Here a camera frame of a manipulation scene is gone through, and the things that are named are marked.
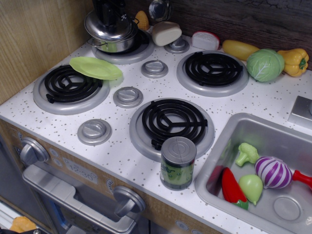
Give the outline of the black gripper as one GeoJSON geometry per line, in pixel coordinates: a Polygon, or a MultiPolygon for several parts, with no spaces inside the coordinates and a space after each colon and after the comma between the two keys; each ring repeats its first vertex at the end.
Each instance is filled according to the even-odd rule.
{"type": "Polygon", "coordinates": [[[93,0],[92,2],[98,19],[105,26],[117,25],[127,18],[124,0],[93,0]]]}

